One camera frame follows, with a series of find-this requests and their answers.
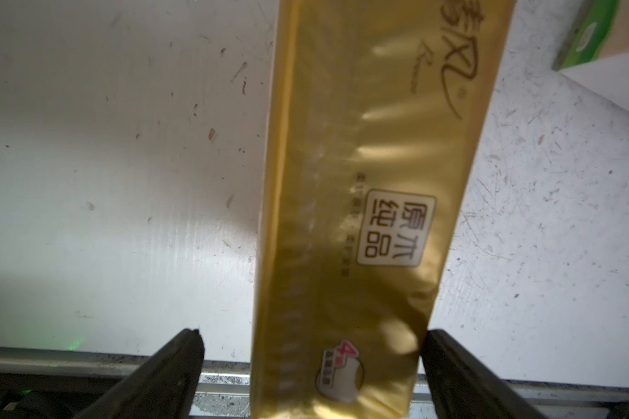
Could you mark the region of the gold tissue pack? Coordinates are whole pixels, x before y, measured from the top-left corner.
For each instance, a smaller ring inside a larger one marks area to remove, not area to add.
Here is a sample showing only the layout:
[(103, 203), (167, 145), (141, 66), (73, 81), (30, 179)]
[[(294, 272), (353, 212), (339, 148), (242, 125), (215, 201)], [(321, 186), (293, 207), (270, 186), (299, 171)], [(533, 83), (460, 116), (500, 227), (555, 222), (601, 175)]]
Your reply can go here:
[(405, 418), (511, 1), (282, 1), (254, 418)]

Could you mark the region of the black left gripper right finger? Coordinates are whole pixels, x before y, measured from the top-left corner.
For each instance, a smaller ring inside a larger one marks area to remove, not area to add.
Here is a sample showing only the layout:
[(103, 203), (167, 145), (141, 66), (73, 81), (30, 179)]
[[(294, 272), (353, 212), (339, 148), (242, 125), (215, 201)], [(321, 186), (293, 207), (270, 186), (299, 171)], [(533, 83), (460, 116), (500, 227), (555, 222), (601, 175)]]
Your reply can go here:
[(543, 417), (444, 330), (427, 333), (421, 359), (439, 418)]

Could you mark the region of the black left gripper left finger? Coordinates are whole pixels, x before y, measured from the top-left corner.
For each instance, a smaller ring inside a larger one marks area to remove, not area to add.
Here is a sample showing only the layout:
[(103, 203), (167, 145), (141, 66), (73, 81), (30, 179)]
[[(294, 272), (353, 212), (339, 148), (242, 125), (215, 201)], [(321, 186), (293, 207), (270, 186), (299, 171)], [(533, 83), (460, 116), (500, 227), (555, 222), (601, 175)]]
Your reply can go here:
[(184, 329), (78, 418), (187, 418), (204, 362), (197, 329)]

